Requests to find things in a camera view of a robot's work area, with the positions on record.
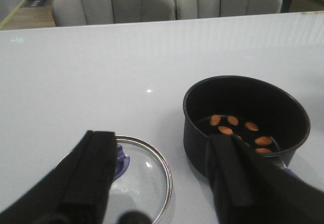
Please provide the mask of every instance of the white table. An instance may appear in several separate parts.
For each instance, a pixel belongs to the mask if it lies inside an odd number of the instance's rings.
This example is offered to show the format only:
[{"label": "white table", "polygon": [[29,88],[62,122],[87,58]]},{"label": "white table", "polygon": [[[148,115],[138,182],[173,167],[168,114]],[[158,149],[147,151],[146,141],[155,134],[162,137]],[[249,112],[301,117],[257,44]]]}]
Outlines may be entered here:
[{"label": "white table", "polygon": [[217,223],[205,178],[182,144],[182,100],[204,78],[272,83],[305,107],[311,133],[290,168],[324,190],[324,14],[0,31],[0,210],[86,130],[149,142],[174,180],[161,223]]}]

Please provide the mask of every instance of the glass lid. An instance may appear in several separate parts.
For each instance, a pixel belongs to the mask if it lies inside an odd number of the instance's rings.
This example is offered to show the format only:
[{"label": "glass lid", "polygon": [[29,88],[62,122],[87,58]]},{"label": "glass lid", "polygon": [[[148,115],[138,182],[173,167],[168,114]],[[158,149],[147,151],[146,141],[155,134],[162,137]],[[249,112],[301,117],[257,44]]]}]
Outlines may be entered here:
[{"label": "glass lid", "polygon": [[129,166],[111,185],[103,223],[116,224],[122,214],[135,210],[145,213],[156,224],[170,202],[170,168],[150,144],[128,136],[116,136],[116,139],[129,157]]}]

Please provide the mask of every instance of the wooden floor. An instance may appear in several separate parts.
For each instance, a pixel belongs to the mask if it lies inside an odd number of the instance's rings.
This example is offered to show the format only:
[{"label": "wooden floor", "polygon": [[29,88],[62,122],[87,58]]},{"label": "wooden floor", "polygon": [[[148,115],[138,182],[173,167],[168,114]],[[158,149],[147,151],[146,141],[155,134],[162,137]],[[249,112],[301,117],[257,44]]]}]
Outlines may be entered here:
[{"label": "wooden floor", "polygon": [[0,30],[30,29],[55,27],[52,16],[52,1],[45,7],[18,8],[14,10],[0,25]]}]

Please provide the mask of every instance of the purple lid knob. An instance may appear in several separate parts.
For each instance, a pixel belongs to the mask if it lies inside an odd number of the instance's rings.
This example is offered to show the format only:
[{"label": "purple lid knob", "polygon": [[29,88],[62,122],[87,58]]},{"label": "purple lid knob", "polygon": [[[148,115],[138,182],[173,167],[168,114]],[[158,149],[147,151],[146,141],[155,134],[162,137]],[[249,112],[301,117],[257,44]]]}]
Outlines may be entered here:
[{"label": "purple lid knob", "polygon": [[117,145],[117,154],[117,166],[113,180],[118,179],[126,172],[131,160],[129,156],[124,154],[123,147],[120,144]]}]

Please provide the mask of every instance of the saucepan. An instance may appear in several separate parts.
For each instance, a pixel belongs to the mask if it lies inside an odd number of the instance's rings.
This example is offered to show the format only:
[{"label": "saucepan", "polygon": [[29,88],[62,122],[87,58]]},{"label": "saucepan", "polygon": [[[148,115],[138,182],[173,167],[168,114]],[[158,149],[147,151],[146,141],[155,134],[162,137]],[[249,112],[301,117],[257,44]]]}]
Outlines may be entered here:
[{"label": "saucepan", "polygon": [[193,85],[183,101],[184,148],[193,166],[206,175],[211,134],[234,134],[273,163],[287,166],[307,139],[310,121],[303,106],[267,82],[218,76]]}]

